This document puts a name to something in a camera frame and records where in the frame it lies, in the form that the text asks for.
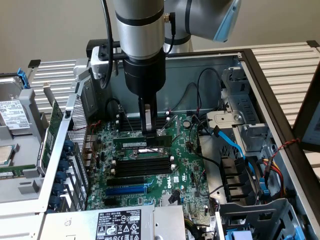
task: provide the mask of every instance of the blue latch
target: blue latch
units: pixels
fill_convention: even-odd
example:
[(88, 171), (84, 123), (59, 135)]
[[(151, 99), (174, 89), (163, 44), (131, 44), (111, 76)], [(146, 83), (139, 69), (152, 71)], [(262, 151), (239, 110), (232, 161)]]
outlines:
[(270, 196), (270, 191), (266, 186), (266, 181), (263, 177), (260, 177), (259, 179), (259, 184), (260, 184), (260, 188), (262, 190), (262, 196), (263, 197), (269, 197)]
[(26, 73), (24, 71), (21, 70), (21, 67), (19, 68), (19, 70), (18, 70), (18, 72), (16, 74), (18, 74), (18, 76), (21, 77), (22, 82), (23, 82), (23, 87), (25, 89), (29, 89), (30, 85), (29, 85), (29, 81), (28, 81), (27, 75), (26, 75)]
[(284, 240), (306, 240), (304, 232), (300, 226), (295, 227), (295, 235), (292, 236), (291, 234), (286, 236)]
[(225, 240), (252, 240), (251, 231), (228, 231)]

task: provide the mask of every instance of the black cable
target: black cable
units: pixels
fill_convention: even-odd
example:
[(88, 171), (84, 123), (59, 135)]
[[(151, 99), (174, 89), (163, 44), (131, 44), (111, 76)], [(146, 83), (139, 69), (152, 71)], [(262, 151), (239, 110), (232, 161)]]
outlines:
[(210, 225), (207, 225), (207, 224), (194, 223), (193, 225), (195, 225), (195, 226), (197, 226), (197, 227), (209, 227), (209, 228), (210, 228)]
[(109, 103), (111, 103), (112, 101), (115, 101), (116, 104), (118, 104), (118, 108), (119, 108), (119, 106), (120, 106), (120, 101), (119, 101), (118, 99), (114, 98), (114, 97), (110, 97), (110, 98), (108, 98), (108, 99), (106, 100), (106, 102), (105, 102), (105, 106), (104, 106), (104, 114), (105, 114), (105, 115), (107, 115), (108, 105), (109, 105)]
[(193, 152), (195, 155), (197, 155), (199, 158), (202, 158), (202, 159), (204, 159), (204, 160), (207, 160), (207, 161), (209, 161), (209, 162), (217, 165), (217, 166), (220, 168), (220, 164), (219, 164), (219, 163), (217, 163), (216, 161), (214, 161), (214, 160), (212, 160), (212, 159), (210, 159), (210, 158), (208, 158), (208, 157), (205, 157), (205, 156), (200, 155), (200, 154), (197, 153), (197, 152), (195, 151), (195, 149), (193, 148), (192, 143), (191, 143), (191, 131), (192, 131), (193, 127), (195, 126), (195, 124), (196, 124), (196, 122), (194, 122), (194, 123), (192, 124), (192, 126), (190, 127), (190, 130), (189, 130), (189, 144), (190, 144), (190, 147), (191, 147), (192, 152)]
[(251, 176), (251, 174), (249, 173), (247, 167), (245, 167), (245, 170), (246, 170), (246, 173), (248, 174), (249, 178), (250, 178), (250, 181), (252, 181), (252, 184), (254, 185), (254, 197), (255, 197), (255, 201), (254, 201), (254, 205), (257, 205), (257, 198), (258, 198), (258, 189), (257, 189), (257, 186), (256, 186), (256, 183), (253, 179), (253, 177)]
[(215, 193), (215, 192), (218, 191), (220, 188), (223, 188), (223, 187), (224, 187), (223, 185), (220, 185), (220, 186), (216, 187), (213, 191), (211, 191), (211, 192), (209, 192), (209, 193), (201, 193), (201, 192), (199, 191), (199, 183), (200, 183), (200, 180), (201, 180), (201, 178), (202, 178), (203, 175), (204, 175), (203, 173), (200, 175), (200, 177), (199, 177), (199, 179), (198, 179), (198, 182), (197, 182), (196, 185), (195, 185), (196, 191), (197, 191), (201, 196), (203, 196), (203, 197), (209, 197), (211, 194)]
[(112, 74), (112, 68), (114, 64), (114, 48), (113, 48), (113, 37), (112, 37), (112, 27), (111, 27), (111, 21), (110, 21), (110, 15), (108, 11), (108, 6), (106, 0), (101, 0), (103, 13), (104, 13), (104, 20), (107, 30), (107, 37), (108, 37), (108, 70), (106, 72), (105, 78), (100, 78), (100, 87), (101, 89), (105, 89), (111, 79)]
[(214, 68), (212, 68), (212, 67), (207, 67), (207, 68), (205, 68), (205, 69), (203, 69), (202, 71), (201, 71), (201, 73), (199, 74), (199, 77), (198, 77), (198, 80), (197, 80), (197, 89), (196, 89), (196, 93), (197, 93), (197, 98), (196, 98), (196, 106), (197, 106), (197, 111), (199, 112), (199, 110), (201, 109), (201, 107), (202, 107), (202, 104), (201, 105), (199, 105), (199, 96), (200, 96), (200, 93), (199, 93), (199, 82), (200, 82), (200, 78), (201, 78), (201, 76), (202, 76), (202, 74), (205, 72), (205, 71), (207, 71), (207, 70), (211, 70), (211, 71), (213, 71), (215, 74), (216, 74), (216, 76), (218, 77), (218, 83), (219, 83), (219, 97), (218, 97), (218, 107), (219, 107), (219, 105), (220, 105), (220, 99), (221, 99), (221, 82), (222, 82), (222, 78), (221, 78), (221, 76), (219, 75), (219, 73), (218, 73), (218, 71), (217, 70), (215, 70)]
[(174, 48), (174, 42), (175, 42), (175, 35), (172, 35), (172, 38), (171, 38), (171, 43), (170, 43), (170, 48), (169, 50), (165, 53), (166, 56), (169, 55), (169, 53), (172, 51), (172, 49)]
[(172, 35), (172, 38), (171, 38), (169, 51), (167, 51), (165, 53), (166, 56), (168, 56), (169, 53), (172, 51), (172, 48), (174, 47), (174, 43), (175, 43), (175, 37), (176, 37), (176, 13), (175, 12), (170, 12), (169, 20), (170, 20), (170, 23), (171, 23), (171, 35)]
[(177, 102), (177, 104), (176, 104), (173, 108), (170, 109), (170, 111), (173, 111), (174, 109), (176, 109), (176, 108), (179, 106), (179, 104), (182, 102), (182, 100), (183, 100), (183, 99), (185, 98), (185, 96), (187, 95), (188, 89), (189, 89), (189, 87), (191, 87), (191, 86), (194, 86), (195, 88), (197, 88), (197, 84), (196, 84), (195, 82), (189, 82), (188, 85), (186, 86), (185, 90), (184, 90), (184, 93), (183, 93), (182, 97), (181, 97), (180, 100)]

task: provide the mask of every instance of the black connector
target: black connector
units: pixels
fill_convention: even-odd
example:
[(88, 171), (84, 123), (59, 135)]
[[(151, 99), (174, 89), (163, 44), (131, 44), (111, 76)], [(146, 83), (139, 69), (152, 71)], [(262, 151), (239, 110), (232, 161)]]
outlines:
[(273, 160), (274, 159), (272, 157), (269, 157), (268, 164), (266, 165), (265, 170), (264, 170), (264, 181), (265, 181), (266, 185), (268, 185), (268, 179), (270, 176), (271, 164), (272, 164)]
[(218, 138), (219, 137), (220, 128), (216, 125), (213, 129), (213, 134)]
[(178, 201), (178, 205), (181, 204), (181, 199), (180, 199), (180, 192), (178, 190), (175, 190), (172, 195), (168, 199), (170, 204), (173, 204), (175, 201)]

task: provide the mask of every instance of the red and black wires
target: red and black wires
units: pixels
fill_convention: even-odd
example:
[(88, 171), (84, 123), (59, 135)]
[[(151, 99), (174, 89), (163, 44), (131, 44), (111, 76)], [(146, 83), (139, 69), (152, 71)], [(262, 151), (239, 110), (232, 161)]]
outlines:
[(290, 141), (286, 141), (284, 144), (282, 144), (280, 147), (278, 147), (278, 149), (274, 152), (274, 154), (269, 159), (263, 159), (263, 161), (262, 161), (263, 164), (265, 165), (264, 176), (263, 176), (265, 179), (265, 182), (267, 182), (269, 179), (270, 171), (275, 172), (280, 178), (280, 198), (284, 197), (287, 193), (286, 193), (286, 188), (284, 185), (284, 176), (281, 173), (278, 165), (275, 163), (274, 158), (281, 149), (285, 148), (288, 145), (291, 145), (294, 143), (299, 143), (299, 142), (300, 142), (299, 138), (292, 139)]
[[(268, 165), (268, 159), (263, 159), (263, 164), (267, 167)], [(285, 185), (284, 185), (284, 176), (282, 175), (278, 165), (273, 161), (271, 163), (271, 167), (270, 169), (275, 172), (276, 174), (278, 174), (279, 178), (280, 178), (280, 198), (282, 198), (283, 196), (285, 196), (287, 193), (286, 193), (286, 188), (285, 188)]]
[(294, 143), (300, 143), (300, 139), (299, 138), (296, 138), (296, 139), (292, 139), (290, 141), (286, 141), (284, 144), (282, 144), (280, 147), (278, 147), (278, 149), (275, 151), (275, 153), (272, 155), (272, 159), (275, 158), (275, 156), (277, 155), (277, 153), (283, 149), (284, 147), (288, 146), (288, 145), (291, 145), (291, 144), (294, 144)]

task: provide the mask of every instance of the white label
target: white label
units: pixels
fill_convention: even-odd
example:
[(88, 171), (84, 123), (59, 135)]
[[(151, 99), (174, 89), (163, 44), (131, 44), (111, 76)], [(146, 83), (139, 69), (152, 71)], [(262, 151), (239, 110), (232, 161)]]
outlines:
[(11, 171), (8, 172), (0, 172), (0, 178), (13, 177), (14, 174)]
[(28, 119), (19, 100), (1, 101), (0, 113), (10, 130), (30, 128)]
[(138, 147), (146, 147), (146, 142), (129, 142), (129, 143), (123, 143), (123, 148), (138, 148)]
[(139, 221), (140, 220), (140, 216), (131, 216), (130, 217), (130, 221)]

